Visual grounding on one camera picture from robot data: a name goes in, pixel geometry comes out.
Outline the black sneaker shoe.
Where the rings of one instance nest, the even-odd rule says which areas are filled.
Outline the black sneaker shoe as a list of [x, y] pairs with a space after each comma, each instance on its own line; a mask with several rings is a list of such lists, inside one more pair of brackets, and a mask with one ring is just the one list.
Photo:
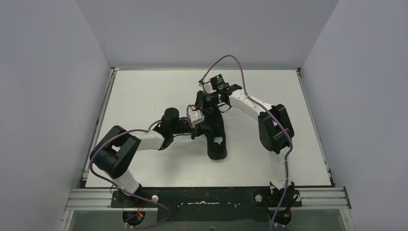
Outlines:
[[203, 110], [204, 121], [200, 125], [207, 140], [207, 155], [212, 160], [227, 156], [226, 133], [221, 111], [217, 108]]

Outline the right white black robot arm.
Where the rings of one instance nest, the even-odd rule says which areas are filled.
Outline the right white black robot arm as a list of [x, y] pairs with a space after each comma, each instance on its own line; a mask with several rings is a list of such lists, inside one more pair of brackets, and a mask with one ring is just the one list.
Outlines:
[[236, 108], [257, 121], [259, 140], [265, 153], [271, 154], [272, 171], [268, 174], [270, 184], [276, 188], [270, 198], [276, 205], [283, 205], [290, 199], [286, 189], [290, 183], [288, 155], [282, 149], [292, 150], [292, 125], [286, 108], [278, 104], [264, 103], [246, 92], [245, 88], [225, 82], [222, 75], [211, 78], [208, 82], [199, 81], [202, 90], [196, 95], [193, 105], [188, 105], [187, 114], [190, 126], [195, 132], [201, 128], [207, 138], [207, 153], [211, 159], [221, 160], [227, 156], [226, 129], [219, 109], [225, 103]]

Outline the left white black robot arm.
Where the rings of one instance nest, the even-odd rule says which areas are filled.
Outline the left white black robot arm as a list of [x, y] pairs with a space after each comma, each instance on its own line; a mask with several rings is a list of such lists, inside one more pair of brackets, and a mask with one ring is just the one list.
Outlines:
[[98, 178], [124, 192], [123, 198], [128, 204], [137, 205], [142, 200], [141, 184], [129, 170], [136, 152], [164, 150], [177, 135], [200, 136], [203, 134], [200, 125], [204, 120], [203, 112], [189, 105], [186, 117], [179, 117], [177, 109], [168, 108], [148, 130], [125, 130], [121, 126], [113, 126], [91, 152], [89, 169]]

